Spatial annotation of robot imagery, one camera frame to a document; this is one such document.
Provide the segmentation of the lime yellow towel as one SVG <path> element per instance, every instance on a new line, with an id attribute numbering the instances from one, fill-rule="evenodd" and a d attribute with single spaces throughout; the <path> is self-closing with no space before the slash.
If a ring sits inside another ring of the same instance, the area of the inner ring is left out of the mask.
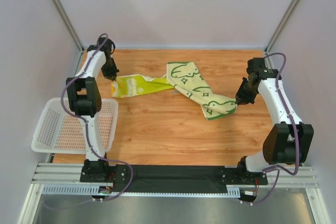
<path id="1" fill-rule="evenodd" d="M 166 75 L 159 78 L 151 78 L 141 74 L 119 76 L 111 84 L 111 96 L 113 98 L 130 98 L 173 89 L 168 83 Z"/>

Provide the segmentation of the green dinosaur pattern towel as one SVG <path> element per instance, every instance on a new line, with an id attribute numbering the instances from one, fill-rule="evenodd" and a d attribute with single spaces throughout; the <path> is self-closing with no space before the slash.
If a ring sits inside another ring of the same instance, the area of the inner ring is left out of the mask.
<path id="1" fill-rule="evenodd" d="M 237 109 L 235 99 L 212 91 L 192 61 L 167 63 L 166 78 L 179 93 L 200 105 L 207 120 L 223 118 Z"/>

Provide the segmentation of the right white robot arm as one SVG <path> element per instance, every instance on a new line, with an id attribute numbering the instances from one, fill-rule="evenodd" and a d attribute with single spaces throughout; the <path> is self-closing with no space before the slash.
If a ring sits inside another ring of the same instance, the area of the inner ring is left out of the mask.
<path id="1" fill-rule="evenodd" d="M 283 87 L 282 70 L 266 67 L 264 58 L 247 62 L 247 74 L 236 93 L 236 104 L 253 104 L 261 95 L 273 127 L 264 140 L 262 150 L 243 157 L 239 164 L 249 174 L 265 174 L 283 170 L 295 176 L 307 159 L 314 135 L 313 126 L 303 123 L 292 107 Z"/>

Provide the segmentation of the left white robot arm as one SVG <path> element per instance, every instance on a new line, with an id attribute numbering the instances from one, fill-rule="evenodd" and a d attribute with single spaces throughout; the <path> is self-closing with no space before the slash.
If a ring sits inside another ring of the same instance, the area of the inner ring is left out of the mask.
<path id="1" fill-rule="evenodd" d="M 115 81 L 119 69 L 113 59 L 114 42 L 107 34 L 98 37 L 87 49 L 84 65 L 73 78 L 67 78 L 61 94 L 61 105 L 66 113 L 81 121 L 86 145 L 86 159 L 80 181 L 85 183 L 112 183 L 113 175 L 99 131 L 99 112 L 102 98 L 96 82 L 99 73 Z"/>

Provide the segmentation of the white perforated plastic basket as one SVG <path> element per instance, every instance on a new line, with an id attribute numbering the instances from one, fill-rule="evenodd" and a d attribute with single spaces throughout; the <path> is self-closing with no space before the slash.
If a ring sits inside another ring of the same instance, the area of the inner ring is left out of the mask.
<path id="1" fill-rule="evenodd" d="M 119 104 L 114 99 L 102 99 L 101 110 L 95 117 L 85 116 L 89 127 L 89 141 L 95 152 L 107 153 L 114 139 Z M 31 144 L 40 153 L 86 154 L 85 123 L 69 115 L 61 105 L 60 98 L 50 99 L 36 126 Z"/>

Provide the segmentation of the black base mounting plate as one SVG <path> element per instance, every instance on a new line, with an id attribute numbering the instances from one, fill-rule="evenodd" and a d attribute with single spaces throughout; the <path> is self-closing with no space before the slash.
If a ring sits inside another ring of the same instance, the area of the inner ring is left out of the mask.
<path id="1" fill-rule="evenodd" d="M 192 194 L 208 194 L 208 193 L 226 193 L 227 186 L 217 182 L 215 176 L 206 171 L 202 173 L 200 168 L 196 168 L 200 175 L 196 175 L 191 168 L 186 173 L 176 169 L 164 173 L 158 168 L 146 168 L 140 171 L 140 176 L 134 176 L 133 166 L 127 165 L 111 165 L 113 172 L 112 191 L 118 192 L 122 190 L 128 182 L 130 186 L 126 189 L 128 193 L 192 193 Z M 246 170 L 243 165 L 236 167 L 238 175 L 243 178 L 247 175 L 260 175 Z"/>

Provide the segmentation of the left aluminium frame post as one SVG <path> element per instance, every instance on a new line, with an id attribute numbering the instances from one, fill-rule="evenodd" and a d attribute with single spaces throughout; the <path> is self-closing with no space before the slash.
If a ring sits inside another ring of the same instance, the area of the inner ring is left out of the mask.
<path id="1" fill-rule="evenodd" d="M 60 16 L 63 24 L 65 25 L 66 27 L 66 30 L 68 31 L 71 39 L 73 40 L 73 42 L 75 43 L 77 49 L 82 53 L 83 50 L 84 50 L 84 47 L 79 39 L 79 36 L 77 35 L 62 3 L 60 0 L 51 0 L 53 5 L 55 6 L 56 8 L 56 11 L 58 13 L 58 15 Z"/>

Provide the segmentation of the aluminium frame post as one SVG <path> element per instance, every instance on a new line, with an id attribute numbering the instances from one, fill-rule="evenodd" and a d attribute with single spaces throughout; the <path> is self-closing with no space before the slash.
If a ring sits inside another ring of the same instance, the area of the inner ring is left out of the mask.
<path id="1" fill-rule="evenodd" d="M 271 36 L 268 44 L 264 48 L 264 53 L 266 55 L 271 51 L 271 49 L 275 45 L 277 39 L 279 38 L 280 34 L 284 30 L 284 28 L 285 28 L 286 24 L 288 23 L 289 19 L 291 18 L 291 16 L 293 15 L 294 11 L 298 7 L 300 1 L 301 0 L 291 0 L 288 8 L 286 9 L 286 11 L 285 11 L 282 19 L 279 22 L 277 28 L 275 29 L 273 35 Z"/>
<path id="2" fill-rule="evenodd" d="M 71 39 L 73 40 L 73 42 L 75 43 L 77 49 L 82 53 L 83 50 L 84 50 L 84 47 L 79 39 L 79 36 L 77 35 L 62 3 L 60 0 L 51 0 L 53 5 L 55 6 L 56 8 L 56 11 L 58 13 L 58 15 L 60 16 L 63 24 L 65 25 L 66 27 L 66 30 L 68 31 Z"/>

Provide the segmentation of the aluminium front rail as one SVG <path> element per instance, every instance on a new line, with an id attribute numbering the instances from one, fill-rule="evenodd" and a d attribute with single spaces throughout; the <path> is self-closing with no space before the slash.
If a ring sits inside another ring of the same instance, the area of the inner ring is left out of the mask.
<path id="1" fill-rule="evenodd" d="M 223 183 L 227 187 L 272 187 L 275 184 L 281 188 L 318 188 L 318 182 L 315 177 L 314 171 L 311 167 L 300 167 L 298 173 L 292 176 L 280 169 L 279 171 L 273 170 L 260 175 L 246 175 L 243 178 L 238 175 L 235 167 L 224 166 L 154 166 L 154 165 L 134 165 L 134 176 L 139 177 L 140 171 L 146 168 L 158 168 L 164 173 L 176 169 L 186 173 L 188 168 L 198 176 L 201 173 L 195 169 L 200 168 L 202 173 L 210 171 L 215 176 L 217 182 Z M 34 172 L 32 183 L 33 184 L 79 184 L 80 172 L 82 170 L 81 164 L 58 164 L 58 163 L 38 163 Z"/>

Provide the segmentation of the right aluminium frame post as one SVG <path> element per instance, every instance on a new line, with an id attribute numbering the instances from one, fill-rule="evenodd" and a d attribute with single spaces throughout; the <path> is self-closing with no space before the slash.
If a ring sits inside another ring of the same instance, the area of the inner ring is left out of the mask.
<path id="1" fill-rule="evenodd" d="M 301 0 L 291 0 L 288 8 L 286 9 L 286 11 L 285 11 L 282 19 L 279 22 L 277 28 L 275 29 L 273 35 L 271 36 L 268 44 L 264 48 L 264 53 L 266 55 L 271 51 L 271 49 L 275 45 L 277 39 L 279 38 L 280 34 L 284 30 L 284 28 L 285 28 L 286 24 L 288 23 L 289 19 L 291 18 L 291 16 L 293 15 L 294 11 L 298 7 L 300 1 Z"/>

